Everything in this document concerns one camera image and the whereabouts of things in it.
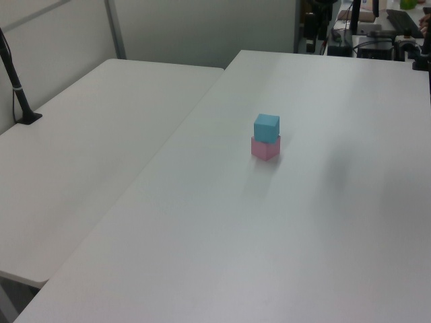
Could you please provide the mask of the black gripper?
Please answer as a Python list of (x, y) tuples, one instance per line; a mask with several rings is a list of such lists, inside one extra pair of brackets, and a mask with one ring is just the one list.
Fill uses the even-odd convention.
[(329, 16), (333, 13), (333, 5), (337, 0), (310, 0), (310, 13), (304, 17), (304, 38), (306, 40), (306, 52), (315, 53), (316, 39), (324, 41), (327, 37)]

